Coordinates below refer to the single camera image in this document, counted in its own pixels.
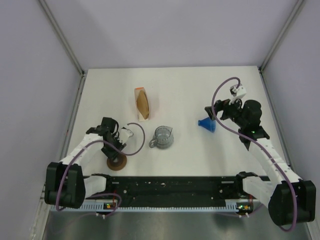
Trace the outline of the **blue glass dripper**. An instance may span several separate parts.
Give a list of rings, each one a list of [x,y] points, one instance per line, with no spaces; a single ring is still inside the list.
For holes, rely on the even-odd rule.
[[[206,117],[197,121],[198,126],[208,130],[211,133],[214,133],[216,131],[216,124],[216,120],[212,120],[210,117]]]

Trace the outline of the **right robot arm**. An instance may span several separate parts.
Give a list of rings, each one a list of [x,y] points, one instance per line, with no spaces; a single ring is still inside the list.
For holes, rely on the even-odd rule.
[[[259,162],[269,178],[264,182],[253,172],[240,172],[233,192],[239,198],[252,195],[267,207],[277,226],[312,222],[316,211],[316,186],[303,180],[280,157],[270,136],[261,126],[262,106],[256,100],[217,100],[204,108],[211,120],[231,120],[245,148]]]

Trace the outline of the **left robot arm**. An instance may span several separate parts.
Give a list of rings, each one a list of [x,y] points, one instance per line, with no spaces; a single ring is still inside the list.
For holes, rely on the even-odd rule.
[[[100,173],[84,176],[83,169],[98,152],[104,153],[108,163],[126,162],[122,150],[131,135],[129,129],[119,128],[119,123],[111,117],[103,117],[100,125],[89,128],[73,151],[47,166],[45,203],[61,211],[63,208],[78,209],[86,198],[96,193],[109,198],[114,187],[106,176]]]

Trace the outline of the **orange coffee filter box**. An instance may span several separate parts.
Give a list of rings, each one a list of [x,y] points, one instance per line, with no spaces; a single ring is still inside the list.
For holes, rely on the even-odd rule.
[[[144,87],[134,89],[135,106],[137,111],[137,118],[139,122],[144,122],[149,119],[150,106],[147,93]]]

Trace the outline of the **glass coffee carafe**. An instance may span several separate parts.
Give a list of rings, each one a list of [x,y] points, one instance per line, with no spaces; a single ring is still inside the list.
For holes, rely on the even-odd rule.
[[[150,148],[168,149],[174,143],[173,128],[169,126],[159,126],[155,129],[153,137],[149,142]]]

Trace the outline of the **brown wooden dripper base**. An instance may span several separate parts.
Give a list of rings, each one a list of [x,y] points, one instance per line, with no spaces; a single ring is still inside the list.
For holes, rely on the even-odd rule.
[[[106,164],[110,170],[120,171],[127,165],[127,157],[124,155],[118,155],[115,159],[108,158]]]

